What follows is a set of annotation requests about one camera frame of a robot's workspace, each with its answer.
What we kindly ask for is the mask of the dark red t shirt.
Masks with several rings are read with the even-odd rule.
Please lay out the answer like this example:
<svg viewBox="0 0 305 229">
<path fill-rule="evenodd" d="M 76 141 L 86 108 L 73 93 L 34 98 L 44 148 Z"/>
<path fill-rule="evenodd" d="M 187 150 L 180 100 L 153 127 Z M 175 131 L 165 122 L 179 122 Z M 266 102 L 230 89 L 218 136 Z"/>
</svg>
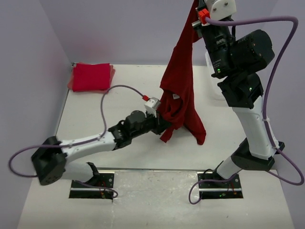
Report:
<svg viewBox="0 0 305 229">
<path fill-rule="evenodd" d="M 171 139 L 174 130 L 181 127 L 185 127 L 199 145 L 203 145 L 206 138 L 205 127 L 195 109 L 193 90 L 193 44 L 199 37 L 192 23 L 198 20 L 198 4 L 199 1 L 193 1 L 160 83 L 163 94 L 158 111 L 164 120 L 172 123 L 160 137 L 165 143 Z"/>
</svg>

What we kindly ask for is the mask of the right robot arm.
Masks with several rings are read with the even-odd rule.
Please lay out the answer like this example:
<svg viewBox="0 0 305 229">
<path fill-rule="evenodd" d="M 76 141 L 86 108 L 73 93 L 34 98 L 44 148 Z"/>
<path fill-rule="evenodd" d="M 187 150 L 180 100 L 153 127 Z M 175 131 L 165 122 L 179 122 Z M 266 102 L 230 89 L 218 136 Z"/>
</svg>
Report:
<svg viewBox="0 0 305 229">
<path fill-rule="evenodd" d="M 207 56 L 218 78 L 222 94 L 236 113 L 246 138 L 236 151 L 217 166 L 213 183 L 224 187 L 241 170 L 269 171 L 274 164 L 274 136 L 268 136 L 263 117 L 264 90 L 257 72 L 275 57 L 269 35 L 255 30 L 236 39 L 228 26 L 209 25 L 206 18 L 216 14 L 219 21 L 231 21 L 236 11 L 233 0 L 201 0 L 196 7 L 198 20 L 193 28 L 204 39 Z"/>
</svg>

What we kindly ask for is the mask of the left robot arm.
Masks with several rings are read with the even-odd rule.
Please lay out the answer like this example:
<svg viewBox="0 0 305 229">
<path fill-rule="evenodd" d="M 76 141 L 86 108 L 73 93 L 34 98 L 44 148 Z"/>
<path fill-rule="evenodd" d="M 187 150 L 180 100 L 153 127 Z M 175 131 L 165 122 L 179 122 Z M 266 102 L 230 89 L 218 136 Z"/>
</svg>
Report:
<svg viewBox="0 0 305 229">
<path fill-rule="evenodd" d="M 31 161 L 40 184 L 50 185 L 60 180 L 68 172 L 68 165 L 79 158 L 124 148 L 136 137 L 148 132 L 160 135 L 171 125 L 160 113 L 136 110 L 97 135 L 65 141 L 49 137 L 31 156 Z"/>
</svg>

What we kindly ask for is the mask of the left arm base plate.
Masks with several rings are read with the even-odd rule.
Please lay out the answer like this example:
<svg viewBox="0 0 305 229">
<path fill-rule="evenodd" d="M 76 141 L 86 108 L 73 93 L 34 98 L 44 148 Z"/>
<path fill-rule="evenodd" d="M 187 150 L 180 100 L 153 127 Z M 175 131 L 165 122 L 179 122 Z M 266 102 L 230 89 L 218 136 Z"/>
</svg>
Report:
<svg viewBox="0 0 305 229">
<path fill-rule="evenodd" d="M 101 172 L 97 178 L 92 178 L 90 181 L 84 183 L 73 180 L 72 188 L 97 188 L 100 191 L 113 191 L 114 173 Z"/>
</svg>

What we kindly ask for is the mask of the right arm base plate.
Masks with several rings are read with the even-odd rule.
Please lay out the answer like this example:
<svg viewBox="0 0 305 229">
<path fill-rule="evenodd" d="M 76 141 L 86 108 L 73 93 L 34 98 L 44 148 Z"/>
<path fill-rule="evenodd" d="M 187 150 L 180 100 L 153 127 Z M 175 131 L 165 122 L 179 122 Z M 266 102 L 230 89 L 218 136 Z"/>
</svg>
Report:
<svg viewBox="0 0 305 229">
<path fill-rule="evenodd" d="M 207 180 L 207 179 L 212 179 L 212 180 L 222 180 L 219 176 L 214 174 L 212 171 L 207 171 L 207 172 L 198 172 L 197 173 L 198 180 Z M 228 182 L 212 182 L 212 181 L 205 181 L 201 184 L 199 184 L 199 188 L 224 188 L 225 190 L 228 190 L 230 188 L 242 188 L 241 182 L 239 179 L 239 175 L 236 175 L 233 179 L 231 179 Z"/>
</svg>

